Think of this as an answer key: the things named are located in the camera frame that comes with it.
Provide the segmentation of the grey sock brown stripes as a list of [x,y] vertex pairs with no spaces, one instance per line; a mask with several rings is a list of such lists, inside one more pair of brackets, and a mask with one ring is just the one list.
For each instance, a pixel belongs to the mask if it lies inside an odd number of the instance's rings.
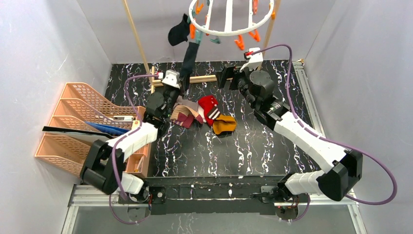
[[178,105],[185,106],[196,119],[198,119],[199,121],[202,121],[202,119],[200,118],[198,114],[199,104],[197,102],[186,100],[186,99],[183,99],[182,96],[179,96],[176,103]]

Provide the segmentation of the red bear sock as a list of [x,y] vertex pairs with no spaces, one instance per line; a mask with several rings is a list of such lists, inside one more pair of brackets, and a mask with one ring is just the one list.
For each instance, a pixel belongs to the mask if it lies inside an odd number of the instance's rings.
[[220,110],[218,109],[218,101],[214,96],[210,95],[199,99],[198,104],[204,111],[204,118],[208,126],[211,127],[214,120],[221,114]]

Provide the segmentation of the white sock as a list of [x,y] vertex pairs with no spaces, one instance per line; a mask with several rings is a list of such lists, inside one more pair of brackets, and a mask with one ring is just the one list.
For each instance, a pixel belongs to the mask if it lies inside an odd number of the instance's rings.
[[205,118],[204,109],[201,106],[198,106],[198,114],[200,118],[202,119],[203,123],[206,123],[207,121]]

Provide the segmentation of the black sock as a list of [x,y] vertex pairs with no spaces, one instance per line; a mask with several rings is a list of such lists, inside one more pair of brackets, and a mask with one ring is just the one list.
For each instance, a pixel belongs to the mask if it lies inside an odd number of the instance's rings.
[[181,88],[180,88],[181,93],[186,92],[189,88],[189,80],[193,72],[193,68],[195,66],[195,60],[197,57],[198,49],[199,49],[198,43],[189,42],[188,48],[184,56],[182,69],[180,70],[180,76],[179,76],[179,81],[181,84]]
[[189,34],[190,18],[187,14],[183,14],[180,23],[170,29],[168,33],[168,42],[171,46],[176,46],[182,42],[187,42]]

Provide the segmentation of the mustard yellow sock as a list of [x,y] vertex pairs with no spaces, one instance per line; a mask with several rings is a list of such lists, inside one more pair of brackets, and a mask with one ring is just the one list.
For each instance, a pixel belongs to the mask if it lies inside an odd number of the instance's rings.
[[206,115],[208,124],[211,123],[216,135],[232,133],[235,131],[237,122],[234,117],[223,115],[216,107],[212,108]]

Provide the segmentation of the beige purple striped sock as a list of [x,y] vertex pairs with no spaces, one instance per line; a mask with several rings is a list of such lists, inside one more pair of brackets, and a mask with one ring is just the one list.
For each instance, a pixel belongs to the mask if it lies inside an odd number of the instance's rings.
[[170,120],[175,124],[190,128],[193,121],[197,121],[200,124],[204,123],[204,120],[200,113],[197,110],[192,109],[191,107],[185,105],[177,105],[171,114]]

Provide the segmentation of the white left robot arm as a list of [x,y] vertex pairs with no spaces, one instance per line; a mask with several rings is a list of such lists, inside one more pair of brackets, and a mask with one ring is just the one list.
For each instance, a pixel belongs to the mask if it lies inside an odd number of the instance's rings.
[[166,133],[174,105],[188,89],[190,80],[189,75],[173,70],[156,76],[160,78],[164,91],[150,94],[145,112],[137,114],[135,129],[107,141],[93,142],[80,172],[83,182],[107,195],[119,190],[123,199],[139,194],[144,188],[142,179],[125,172],[126,161]]

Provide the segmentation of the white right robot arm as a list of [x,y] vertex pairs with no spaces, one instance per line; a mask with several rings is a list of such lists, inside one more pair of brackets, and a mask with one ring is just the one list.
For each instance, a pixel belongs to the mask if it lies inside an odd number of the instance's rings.
[[320,167],[311,173],[287,174],[272,190],[274,197],[287,200],[307,193],[341,201],[361,179],[362,153],[346,150],[309,133],[311,127],[296,119],[290,106],[274,96],[275,83],[268,72],[226,65],[216,72],[218,87],[224,88],[228,78],[230,90],[240,92],[261,124],[290,140]]

